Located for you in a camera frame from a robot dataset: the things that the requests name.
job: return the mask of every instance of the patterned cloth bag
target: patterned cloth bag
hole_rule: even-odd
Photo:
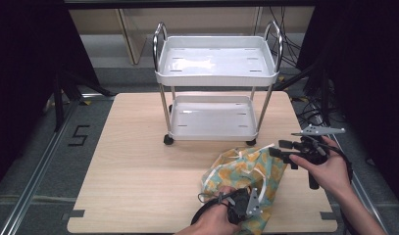
[[[204,195],[214,195],[222,186],[258,189],[262,213],[243,221],[237,234],[261,234],[272,215],[275,192],[286,164],[271,157],[269,147],[236,148],[224,152],[202,177]]]

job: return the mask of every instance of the cart tray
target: cart tray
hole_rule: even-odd
[[[251,141],[258,135],[248,96],[177,96],[171,127],[174,140]]]
[[[261,36],[171,36],[156,70],[166,86],[270,86],[277,75]]]

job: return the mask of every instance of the caster wheel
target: caster wheel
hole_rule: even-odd
[[[246,141],[245,143],[247,143],[248,146],[254,146],[255,144],[257,144],[257,140],[253,139],[251,141]]]
[[[163,141],[166,145],[172,145],[174,140],[173,138],[171,138],[168,134],[165,135],[165,139]]]

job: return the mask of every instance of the white rolling cart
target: white rolling cart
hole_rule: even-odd
[[[268,44],[271,26],[277,37],[276,63]],[[159,58],[158,37],[164,43]],[[167,36],[159,23],[153,37],[153,58],[168,133],[174,140],[246,141],[256,139],[278,76],[282,36],[275,21],[262,36]],[[173,103],[166,102],[165,86],[172,89]],[[175,95],[175,86],[252,87],[250,96]],[[256,87],[268,87],[258,123],[253,107]]]

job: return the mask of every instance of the chrome handle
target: chrome handle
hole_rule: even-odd
[[[276,31],[277,37],[278,37],[278,51],[277,51],[277,59],[276,59],[276,63],[275,63],[275,72],[278,72],[279,66],[281,64],[281,59],[282,59],[282,34],[281,34],[281,31],[279,30],[279,27],[278,27],[277,23],[275,22],[275,20],[271,20],[269,22],[269,24],[267,25],[266,32],[264,33],[264,38],[266,39],[266,41],[268,40],[270,28],[272,27],[272,25],[274,25],[275,31]]]
[[[157,29],[154,32],[154,37],[153,37],[153,60],[154,60],[154,68],[156,71],[159,71],[159,59],[158,53],[157,53],[157,43],[158,43],[158,36],[160,34],[160,31],[163,30],[163,39],[166,41],[168,40],[168,32],[166,31],[166,26],[163,22],[160,22],[157,25]]]

